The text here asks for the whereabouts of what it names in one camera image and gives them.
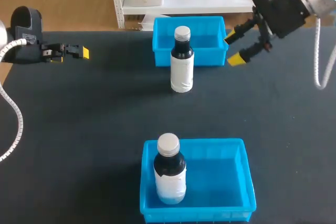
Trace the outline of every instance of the black bottle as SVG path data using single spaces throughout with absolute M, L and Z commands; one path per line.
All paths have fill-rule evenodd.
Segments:
M 175 47 L 171 52 L 171 87 L 184 93 L 193 87 L 194 50 L 190 46 L 190 29 L 179 26 L 175 29 Z
M 158 139 L 157 150 L 154 159 L 157 195 L 166 204 L 177 204 L 186 192 L 186 162 L 180 152 L 180 140 L 172 133 L 165 133 Z

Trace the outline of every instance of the wooden floor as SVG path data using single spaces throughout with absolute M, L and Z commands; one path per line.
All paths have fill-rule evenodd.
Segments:
M 21 5 L 38 9 L 43 17 L 44 30 L 47 31 L 84 31 L 84 30 L 117 30 L 113 0 L 0 0 L 0 19 L 8 27 L 13 10 Z M 248 14 L 224 15 L 226 27 L 244 22 Z M 131 20 L 126 26 L 132 28 L 139 20 Z M 333 17 L 323 21 L 324 25 L 332 25 Z M 10 65 L 0 65 L 0 82 L 7 76 Z

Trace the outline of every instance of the white label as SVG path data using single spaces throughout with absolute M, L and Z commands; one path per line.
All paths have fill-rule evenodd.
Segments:
M 193 87 L 194 55 L 188 59 L 176 59 L 170 56 L 172 89 L 178 93 L 188 92 Z
M 184 170 L 175 176 L 162 175 L 161 177 L 154 169 L 156 191 L 161 199 L 175 200 L 175 203 L 179 203 L 185 195 L 186 183 L 186 167 Z

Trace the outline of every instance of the black mat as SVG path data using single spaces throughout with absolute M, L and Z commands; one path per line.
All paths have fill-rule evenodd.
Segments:
M 336 28 L 322 30 L 322 66 Z M 145 140 L 245 141 L 257 210 L 252 223 L 336 222 L 336 77 L 313 84 L 313 29 L 275 41 L 271 54 L 237 68 L 198 68 L 187 94 L 155 68 L 151 33 L 50 33 L 81 43 L 91 60 L 14 66 L 4 88 L 21 108 L 24 134 L 0 164 L 0 223 L 142 223 Z M 251 33 L 229 55 L 257 39 Z M 1 153 L 17 131 L 0 99 Z

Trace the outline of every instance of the white bottle cap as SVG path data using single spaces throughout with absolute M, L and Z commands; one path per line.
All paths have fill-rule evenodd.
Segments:
M 175 29 L 175 39 L 178 41 L 188 41 L 190 40 L 190 29 L 187 26 L 179 26 Z
M 164 157 L 172 157 L 180 151 L 180 140 L 173 133 L 165 133 L 158 139 L 157 151 Z

